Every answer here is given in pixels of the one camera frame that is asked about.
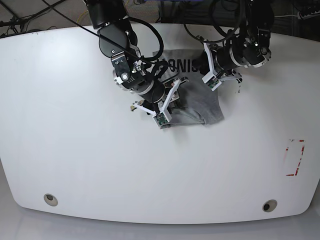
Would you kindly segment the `grey T-shirt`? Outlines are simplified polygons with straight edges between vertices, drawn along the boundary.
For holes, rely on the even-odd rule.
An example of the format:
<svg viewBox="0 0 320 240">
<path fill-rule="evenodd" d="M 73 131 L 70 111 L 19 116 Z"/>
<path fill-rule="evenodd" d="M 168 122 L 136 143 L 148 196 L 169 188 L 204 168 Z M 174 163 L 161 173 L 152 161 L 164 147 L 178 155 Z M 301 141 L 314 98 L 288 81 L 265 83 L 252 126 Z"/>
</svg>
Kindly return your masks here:
<svg viewBox="0 0 320 240">
<path fill-rule="evenodd" d="M 205 51 L 201 49 L 164 50 L 160 59 L 169 64 L 169 68 L 161 77 L 162 82 L 170 77 L 188 79 L 179 85 L 180 98 L 170 104 L 172 120 L 162 126 L 162 129 L 176 126 L 213 125 L 224 120 L 218 91 L 212 91 L 202 80 L 209 71 Z"/>
</svg>

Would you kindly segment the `red tape rectangle marking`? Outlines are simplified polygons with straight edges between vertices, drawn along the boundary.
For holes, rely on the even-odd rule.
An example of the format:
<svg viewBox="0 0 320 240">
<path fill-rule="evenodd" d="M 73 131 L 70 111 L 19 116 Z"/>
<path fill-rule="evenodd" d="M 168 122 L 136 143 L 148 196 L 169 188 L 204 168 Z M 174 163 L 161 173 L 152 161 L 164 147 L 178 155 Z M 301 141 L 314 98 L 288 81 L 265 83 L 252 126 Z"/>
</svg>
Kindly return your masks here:
<svg viewBox="0 0 320 240">
<path fill-rule="evenodd" d="M 290 139 L 285 150 L 283 171 L 288 177 L 298 174 L 302 157 L 305 150 L 306 141 L 304 139 Z"/>
</svg>

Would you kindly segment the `white power strip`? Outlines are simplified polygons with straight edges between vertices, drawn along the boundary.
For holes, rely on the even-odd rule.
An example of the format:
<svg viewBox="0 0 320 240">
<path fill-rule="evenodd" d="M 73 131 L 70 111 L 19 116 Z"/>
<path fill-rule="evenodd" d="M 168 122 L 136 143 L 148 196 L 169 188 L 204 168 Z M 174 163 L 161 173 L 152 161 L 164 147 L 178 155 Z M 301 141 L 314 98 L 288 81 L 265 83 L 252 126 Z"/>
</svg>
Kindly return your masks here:
<svg viewBox="0 0 320 240">
<path fill-rule="evenodd" d="M 320 15 L 320 5 L 306 6 L 298 12 L 297 18 L 299 20 L 307 20 Z"/>
</svg>

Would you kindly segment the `black tripod stand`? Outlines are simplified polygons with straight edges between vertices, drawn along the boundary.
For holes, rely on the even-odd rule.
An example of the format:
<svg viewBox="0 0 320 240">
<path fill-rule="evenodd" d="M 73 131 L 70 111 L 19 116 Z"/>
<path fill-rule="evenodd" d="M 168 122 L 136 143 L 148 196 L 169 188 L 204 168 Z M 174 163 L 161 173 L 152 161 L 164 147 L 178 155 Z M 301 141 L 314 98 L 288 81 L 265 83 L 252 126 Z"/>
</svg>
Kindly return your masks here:
<svg viewBox="0 0 320 240">
<path fill-rule="evenodd" d="M 27 33 L 28 26 L 31 21 L 48 14 L 52 9 L 50 7 L 45 7 L 42 10 L 27 16 L 18 16 L 3 0 L 0 1 L 0 6 L 3 7 L 12 18 L 5 22 L 0 21 L 0 27 L 7 27 L 5 33 L 0 34 L 0 38 L 4 39 L 11 36 L 22 35 Z"/>
</svg>

